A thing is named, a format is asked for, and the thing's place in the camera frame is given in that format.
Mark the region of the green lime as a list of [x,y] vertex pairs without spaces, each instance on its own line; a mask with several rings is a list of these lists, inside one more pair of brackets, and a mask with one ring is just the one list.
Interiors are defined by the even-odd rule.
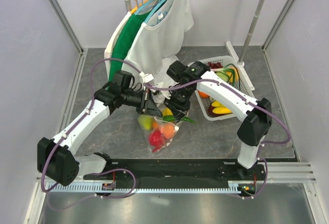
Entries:
[[148,115],[140,115],[137,121],[143,130],[152,130],[154,118]]

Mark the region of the red apple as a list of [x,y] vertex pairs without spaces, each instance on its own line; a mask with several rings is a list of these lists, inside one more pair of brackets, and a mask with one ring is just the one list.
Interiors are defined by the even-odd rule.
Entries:
[[153,147],[162,147],[165,144],[165,138],[162,136],[162,133],[155,129],[149,135],[149,144]]

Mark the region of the clear zip top bag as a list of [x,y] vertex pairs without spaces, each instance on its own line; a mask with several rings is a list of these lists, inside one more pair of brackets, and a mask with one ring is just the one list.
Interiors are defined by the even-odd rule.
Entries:
[[179,131],[179,125],[171,110],[164,106],[160,106],[160,110],[162,117],[140,115],[137,118],[138,124],[144,132],[148,148],[152,153],[157,153],[168,147]]

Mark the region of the peach with green leaf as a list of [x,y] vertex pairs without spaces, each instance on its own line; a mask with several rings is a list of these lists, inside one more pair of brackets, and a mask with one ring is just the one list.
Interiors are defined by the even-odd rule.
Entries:
[[160,132],[166,139],[172,139],[176,134],[176,126],[172,124],[164,124]]

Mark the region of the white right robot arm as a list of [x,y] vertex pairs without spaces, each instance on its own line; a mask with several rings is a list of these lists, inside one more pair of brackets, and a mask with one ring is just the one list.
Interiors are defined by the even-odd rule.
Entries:
[[272,118],[267,114],[271,103],[267,99],[259,101],[242,93],[200,61],[190,66],[175,61],[169,66],[167,75],[176,85],[169,89],[170,98],[165,99],[164,104],[176,120],[181,120],[190,109],[190,98],[196,90],[219,101],[240,120],[237,136],[242,145],[235,173],[243,180],[252,176],[260,143],[272,125]]

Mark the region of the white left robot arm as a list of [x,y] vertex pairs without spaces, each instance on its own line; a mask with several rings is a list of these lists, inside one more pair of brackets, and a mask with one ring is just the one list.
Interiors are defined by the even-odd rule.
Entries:
[[42,178],[48,177],[67,186],[77,177],[96,174],[109,179],[113,167],[101,153],[76,156],[76,152],[89,134],[122,105],[134,107],[143,115],[162,117],[162,112],[149,90],[134,91],[133,75],[117,71],[111,81],[95,92],[85,109],[60,133],[51,139],[43,137],[37,146],[37,168]]

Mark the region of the green cucumber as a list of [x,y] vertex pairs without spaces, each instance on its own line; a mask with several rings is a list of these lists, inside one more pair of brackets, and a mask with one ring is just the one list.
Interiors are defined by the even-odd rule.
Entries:
[[196,122],[192,119],[190,119],[189,117],[185,116],[181,119],[179,118],[175,118],[173,115],[167,115],[167,116],[163,116],[162,118],[164,121],[166,122],[174,122],[174,123],[179,123],[181,121],[184,121],[184,122],[189,122],[189,123],[192,123],[192,124],[196,124]]

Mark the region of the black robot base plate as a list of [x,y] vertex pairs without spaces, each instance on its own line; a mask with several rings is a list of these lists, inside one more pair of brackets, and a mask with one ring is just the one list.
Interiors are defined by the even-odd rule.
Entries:
[[104,175],[85,175],[85,180],[114,180],[119,186],[197,187],[228,186],[229,181],[260,182],[265,179],[262,164],[251,169],[235,159],[111,159]]

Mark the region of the yellow lemon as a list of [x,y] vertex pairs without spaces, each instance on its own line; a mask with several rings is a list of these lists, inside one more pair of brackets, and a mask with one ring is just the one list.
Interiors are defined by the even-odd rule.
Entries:
[[173,113],[170,111],[170,109],[165,108],[165,109],[162,111],[162,115],[163,115],[163,116],[173,116]]

